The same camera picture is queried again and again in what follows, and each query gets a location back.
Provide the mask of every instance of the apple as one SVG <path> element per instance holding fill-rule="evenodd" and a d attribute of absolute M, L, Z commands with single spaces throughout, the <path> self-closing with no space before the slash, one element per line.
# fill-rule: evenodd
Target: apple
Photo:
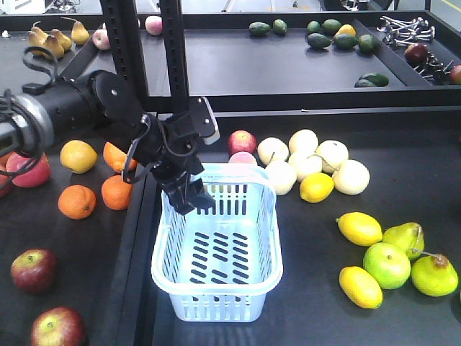
<path fill-rule="evenodd" d="M 259 159 L 266 166 L 272 161 L 285 161 L 290 155 L 288 146 L 275 137 L 264 139 L 257 150 Z"/>
<path fill-rule="evenodd" d="M 449 71 L 449 80 L 453 84 L 461 85 L 461 65 L 456 65 Z"/>
<path fill-rule="evenodd" d="M 48 293 L 56 279 L 58 258 L 49 249 L 29 249 L 12 263 L 11 276 L 18 289 L 38 296 Z"/>
<path fill-rule="evenodd" d="M 163 30 L 163 24 L 160 16 L 147 17 L 145 24 L 146 31 L 153 36 L 159 36 Z"/>
<path fill-rule="evenodd" d="M 317 146 L 317 135 L 314 131 L 307 128 L 297 131 L 288 141 L 288 148 L 292 154 L 297 151 L 312 153 L 317 149 Z"/>
<path fill-rule="evenodd" d="M 29 160 L 28 157 L 13 153 L 6 162 L 8 172 L 19 171 Z M 48 157 L 43 154 L 39 162 L 28 172 L 13 179 L 13 184 L 19 187 L 37 187 L 45 184 L 51 178 L 51 166 Z"/>
<path fill-rule="evenodd" d="M 346 195 L 358 195 L 370 182 L 368 168 L 355 160 L 343 161 L 332 177 L 335 189 Z"/>
<path fill-rule="evenodd" d="M 99 50 L 109 50 L 110 42 L 109 35 L 106 29 L 98 29 L 93 33 L 93 44 Z"/>
<path fill-rule="evenodd" d="M 256 151 L 256 137 L 245 130 L 237 130 L 229 136 L 229 154 L 232 156 L 239 151 L 254 153 Z"/>
<path fill-rule="evenodd" d="M 405 49 L 404 56 L 410 65 L 417 66 L 426 62 L 429 51 L 423 43 L 414 43 Z"/>
<path fill-rule="evenodd" d="M 4 164 L 0 164 L 0 171 L 6 171 Z M 1 187 L 8 181 L 9 177 L 7 175 L 0 174 L 0 198 L 8 194 L 13 189 L 13 184 L 9 182 L 5 186 Z"/>
<path fill-rule="evenodd" d="M 410 277 L 411 264 L 406 253 L 396 245 L 376 243 L 367 249 L 363 268 L 383 289 L 401 287 Z"/>
<path fill-rule="evenodd" d="M 277 196 L 286 195 L 296 182 L 296 171 L 286 161 L 272 161 L 265 171 Z"/>
<path fill-rule="evenodd" d="M 32 346 L 82 346 L 86 341 L 84 320 L 67 306 L 47 310 L 32 325 Z"/>
<path fill-rule="evenodd" d="M 339 141 L 324 141 L 320 143 L 315 152 L 323 159 L 322 170 L 325 173 L 333 173 L 340 164 L 349 158 L 349 150 Z"/>
<path fill-rule="evenodd" d="M 235 153 L 229 158 L 229 164 L 255 164 L 257 165 L 258 163 L 256 162 L 256 158 L 252 154 L 247 153 L 246 151 L 239 151 L 238 153 Z"/>
<path fill-rule="evenodd" d="M 288 163 L 296 171 L 297 182 L 302 182 L 309 174 L 322 172 L 322 158 L 314 153 L 297 151 L 290 155 Z"/>

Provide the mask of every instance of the green pear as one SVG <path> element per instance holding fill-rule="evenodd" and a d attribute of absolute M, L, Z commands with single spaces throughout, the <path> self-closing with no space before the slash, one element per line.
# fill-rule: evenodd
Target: green pear
<path fill-rule="evenodd" d="M 418 258 L 424 250 L 423 229 L 416 222 L 407 222 L 387 229 L 382 235 L 382 241 L 401 248 L 410 261 Z"/>
<path fill-rule="evenodd" d="M 458 274 L 443 254 L 429 254 L 413 263 L 411 280 L 422 293 L 431 297 L 450 294 L 458 286 Z"/>

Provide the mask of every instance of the pear stem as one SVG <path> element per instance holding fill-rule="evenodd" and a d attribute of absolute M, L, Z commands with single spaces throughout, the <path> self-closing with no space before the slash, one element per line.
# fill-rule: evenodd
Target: pear stem
<path fill-rule="evenodd" d="M 337 169 L 336 167 L 331 166 L 321 155 L 318 155 L 317 153 L 314 153 L 314 154 L 312 154 L 312 155 L 309 155 L 309 156 L 307 157 L 307 159 L 309 159 L 311 156 L 320 157 L 320 158 L 322 159 L 322 162 L 323 162 L 324 164 L 326 164 L 328 167 L 330 167 L 332 170 L 334 170 L 334 171 L 339 171 L 339 169 Z"/>
<path fill-rule="evenodd" d="M 435 258 L 437 258 L 439 261 L 442 260 L 442 257 L 440 257 L 439 254 L 432 254 L 432 253 L 430 253 L 430 252 L 425 252 L 425 251 L 420 250 L 420 249 L 417 249 L 417 248 L 415 248 L 415 247 L 412 247 L 412 248 L 411 248 L 411 251 L 412 251 L 414 254 L 417 253 L 417 252 L 419 252 L 420 254 L 427 254 L 428 256 L 435 257 Z"/>

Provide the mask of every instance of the pink apple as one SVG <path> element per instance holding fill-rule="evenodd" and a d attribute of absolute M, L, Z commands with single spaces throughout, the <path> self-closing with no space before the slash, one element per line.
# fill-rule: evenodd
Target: pink apple
<path fill-rule="evenodd" d="M 6 171 L 6 167 L 4 164 L 0 164 L 0 171 Z M 7 180 L 7 175 L 0 174 L 0 198 L 8 194 L 13 189 L 13 184 L 10 182 L 6 184 L 4 187 L 1 187 Z"/>
<path fill-rule="evenodd" d="M 159 36 L 163 31 L 163 23 L 160 16 L 147 17 L 145 24 L 146 31 L 153 36 Z"/>
<path fill-rule="evenodd" d="M 232 156 L 239 151 L 254 153 L 256 151 L 256 137 L 245 130 L 237 130 L 229 136 L 229 154 Z"/>
<path fill-rule="evenodd" d="M 13 261 L 11 276 L 18 289 L 38 296 L 48 293 L 56 279 L 58 258 L 49 249 L 29 249 Z"/>
<path fill-rule="evenodd" d="M 461 65 L 456 65 L 450 70 L 449 80 L 453 84 L 461 84 Z"/>
<path fill-rule="evenodd" d="M 85 324 L 79 313 L 67 306 L 47 310 L 32 325 L 32 346 L 82 346 Z"/>
<path fill-rule="evenodd" d="M 93 44 L 99 50 L 109 50 L 110 42 L 106 29 L 98 29 L 93 33 Z"/>
<path fill-rule="evenodd" d="M 246 151 L 239 151 L 229 158 L 230 164 L 258 164 L 256 158 Z"/>
<path fill-rule="evenodd" d="M 23 157 L 17 153 L 13 153 L 6 162 L 6 170 L 8 172 L 19 171 L 24 164 L 29 160 L 28 157 Z M 19 175 L 13 179 L 13 184 L 19 187 L 37 187 L 45 184 L 51 177 L 51 167 L 46 154 L 42 155 L 39 162 L 30 171 Z"/>

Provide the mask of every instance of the lemon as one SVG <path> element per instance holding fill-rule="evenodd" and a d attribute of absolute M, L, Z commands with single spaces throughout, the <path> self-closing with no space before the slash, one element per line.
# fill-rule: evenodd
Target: lemon
<path fill-rule="evenodd" d="M 333 178 L 325 173 L 312 173 L 304 178 L 300 185 L 301 198 L 309 203 L 318 203 L 326 199 L 333 191 Z"/>
<path fill-rule="evenodd" d="M 61 164 L 73 173 L 82 174 L 89 171 L 96 164 L 97 159 L 98 153 L 83 141 L 69 141 L 61 149 Z"/>
<path fill-rule="evenodd" d="M 376 309 L 382 304 L 382 290 L 377 281 L 361 267 L 345 267 L 339 273 L 339 285 L 356 305 Z"/>
<path fill-rule="evenodd" d="M 345 24 L 339 28 L 339 30 L 336 32 L 335 35 L 339 35 L 339 34 L 349 34 L 349 35 L 355 36 L 357 33 L 352 25 Z"/>
<path fill-rule="evenodd" d="M 382 240 L 380 223 L 365 213 L 345 213 L 336 222 L 341 233 L 356 245 L 370 247 Z"/>

